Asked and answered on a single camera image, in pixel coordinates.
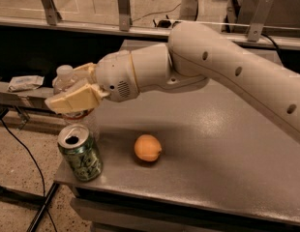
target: can lid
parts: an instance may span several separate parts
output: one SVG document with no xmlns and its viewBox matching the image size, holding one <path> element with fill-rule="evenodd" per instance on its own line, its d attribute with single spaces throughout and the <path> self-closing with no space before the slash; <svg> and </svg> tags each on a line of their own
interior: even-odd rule
<svg viewBox="0 0 300 232">
<path fill-rule="evenodd" d="M 72 124 L 61 130 L 57 142 L 65 149 L 80 147 L 89 137 L 90 131 L 82 124 Z"/>
</svg>

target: table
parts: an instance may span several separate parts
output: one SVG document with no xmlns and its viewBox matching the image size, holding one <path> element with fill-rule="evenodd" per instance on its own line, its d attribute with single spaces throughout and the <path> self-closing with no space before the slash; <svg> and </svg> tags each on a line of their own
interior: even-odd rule
<svg viewBox="0 0 300 232">
<path fill-rule="evenodd" d="M 71 205 L 93 231 L 300 226 L 300 144 L 221 84 L 104 101 L 89 116 L 103 173 L 82 183 L 63 161 L 55 182 L 75 192 Z M 155 163 L 135 157 L 143 133 L 163 145 Z"/>
</svg>

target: green can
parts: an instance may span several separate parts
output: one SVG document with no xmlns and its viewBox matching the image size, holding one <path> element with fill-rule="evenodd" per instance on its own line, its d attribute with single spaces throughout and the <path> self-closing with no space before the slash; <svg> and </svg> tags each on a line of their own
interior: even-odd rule
<svg viewBox="0 0 300 232">
<path fill-rule="evenodd" d="M 92 132 L 82 124 L 63 128 L 58 136 L 58 147 L 75 176 L 82 182 L 98 177 L 103 162 Z"/>
</svg>

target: plastic bottle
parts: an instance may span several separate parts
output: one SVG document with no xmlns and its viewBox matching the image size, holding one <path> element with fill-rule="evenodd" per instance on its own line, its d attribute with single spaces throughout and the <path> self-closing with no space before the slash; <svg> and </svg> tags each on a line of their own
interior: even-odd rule
<svg viewBox="0 0 300 232">
<path fill-rule="evenodd" d="M 71 66 L 64 65 L 56 69 L 57 78 L 53 83 L 53 94 L 57 95 L 66 92 L 70 87 L 78 82 L 78 77 L 74 74 L 74 69 Z M 81 123 L 82 119 L 90 111 L 80 111 L 62 114 L 63 119 L 67 124 Z"/>
</svg>

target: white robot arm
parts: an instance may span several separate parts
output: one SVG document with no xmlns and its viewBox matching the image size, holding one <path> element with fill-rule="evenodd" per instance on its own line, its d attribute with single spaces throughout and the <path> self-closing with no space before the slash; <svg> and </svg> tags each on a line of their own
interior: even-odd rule
<svg viewBox="0 0 300 232">
<path fill-rule="evenodd" d="M 67 93 L 47 99 L 57 113 L 94 108 L 103 98 L 135 99 L 140 92 L 185 92 L 222 83 L 300 141 L 300 74 L 258 57 L 202 24 L 180 23 L 168 44 L 119 51 L 87 70 Z"/>
</svg>

